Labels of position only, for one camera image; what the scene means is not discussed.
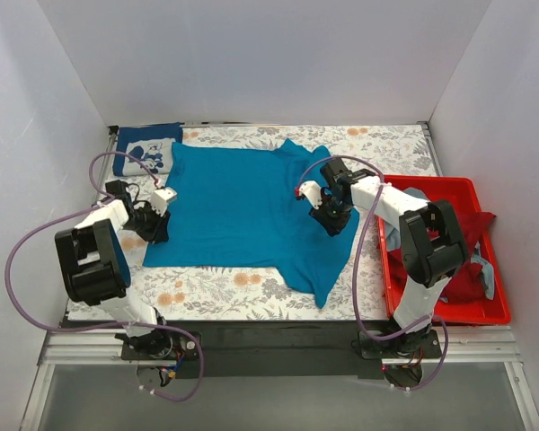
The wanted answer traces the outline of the teal blue t-shirt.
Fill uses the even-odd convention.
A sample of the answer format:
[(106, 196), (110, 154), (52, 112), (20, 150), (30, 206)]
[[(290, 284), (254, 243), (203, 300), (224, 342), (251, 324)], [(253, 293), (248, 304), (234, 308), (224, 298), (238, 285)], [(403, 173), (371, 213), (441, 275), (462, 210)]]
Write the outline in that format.
[(307, 169), (329, 154), (291, 140), (274, 150), (173, 144), (166, 184), (178, 197), (169, 205), (169, 239), (148, 245), (145, 266), (274, 267), (288, 287), (324, 307), (349, 260), (359, 213), (330, 236), (294, 188), (301, 176), (323, 184)]

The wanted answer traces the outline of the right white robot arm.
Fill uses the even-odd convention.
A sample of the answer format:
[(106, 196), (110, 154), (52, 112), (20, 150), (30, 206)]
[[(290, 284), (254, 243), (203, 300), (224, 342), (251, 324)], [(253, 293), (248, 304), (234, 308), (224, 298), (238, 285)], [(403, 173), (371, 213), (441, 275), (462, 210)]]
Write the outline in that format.
[(470, 253), (448, 201), (410, 196), (387, 182), (372, 163), (353, 172), (345, 165), (347, 159), (334, 155), (315, 162), (326, 186), (302, 177), (295, 196), (308, 200), (311, 217), (330, 236), (346, 227), (355, 207), (367, 211), (368, 222), (379, 217), (398, 232), (407, 273), (401, 301), (392, 315), (398, 329), (388, 335), (374, 335), (366, 328), (361, 332), (374, 341), (388, 341), (397, 356), (406, 357), (419, 349), (419, 331), (430, 326), (439, 297)]

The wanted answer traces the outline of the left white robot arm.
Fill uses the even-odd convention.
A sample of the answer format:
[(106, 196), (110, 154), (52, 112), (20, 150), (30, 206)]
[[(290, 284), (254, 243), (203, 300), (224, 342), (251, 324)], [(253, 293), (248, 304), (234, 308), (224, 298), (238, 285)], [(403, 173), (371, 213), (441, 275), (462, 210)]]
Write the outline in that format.
[(130, 291), (131, 274), (119, 242), (121, 230), (136, 233), (147, 244), (169, 240), (169, 204), (177, 193), (155, 189), (148, 200), (131, 197), (130, 185), (113, 180), (104, 185), (106, 198), (80, 224), (56, 233), (55, 245), (69, 298), (105, 311), (124, 323), (119, 339), (162, 359), (172, 352), (173, 338), (159, 327), (164, 318)]

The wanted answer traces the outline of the floral patterned table mat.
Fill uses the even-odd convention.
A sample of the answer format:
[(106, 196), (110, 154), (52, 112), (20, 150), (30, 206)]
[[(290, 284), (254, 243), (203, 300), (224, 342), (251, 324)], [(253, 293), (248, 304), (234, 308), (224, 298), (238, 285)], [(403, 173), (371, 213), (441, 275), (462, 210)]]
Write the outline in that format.
[[(275, 149), (286, 139), (314, 150), (369, 160), (384, 174), (435, 176), (437, 168), (422, 125), (408, 126), (202, 126), (184, 128), (192, 146)], [(353, 263), (341, 272), (323, 308), (311, 295), (287, 287), (274, 268), (145, 268), (146, 244), (122, 231), (138, 299), (166, 319), (351, 321)]]

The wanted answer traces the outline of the folded navy printed t-shirt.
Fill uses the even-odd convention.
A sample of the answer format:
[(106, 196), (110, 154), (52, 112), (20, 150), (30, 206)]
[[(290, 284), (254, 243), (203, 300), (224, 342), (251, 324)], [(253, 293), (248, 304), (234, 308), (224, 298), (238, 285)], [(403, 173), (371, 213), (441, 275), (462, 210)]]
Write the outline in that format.
[(116, 150), (135, 157), (155, 175), (167, 174), (173, 167), (172, 144), (182, 140), (183, 130), (178, 122), (122, 127), (118, 128)]

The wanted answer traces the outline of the red plastic bin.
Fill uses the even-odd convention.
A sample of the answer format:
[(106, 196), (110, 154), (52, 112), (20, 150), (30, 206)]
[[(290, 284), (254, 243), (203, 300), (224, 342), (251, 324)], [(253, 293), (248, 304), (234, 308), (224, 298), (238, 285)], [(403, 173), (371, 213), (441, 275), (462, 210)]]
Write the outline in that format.
[(495, 215), (483, 212), (473, 183), (465, 178), (390, 175), (400, 190), (415, 189), (429, 200), (449, 201), (473, 253), (440, 296), (436, 313), (448, 323), (506, 325), (511, 316), (489, 228)]

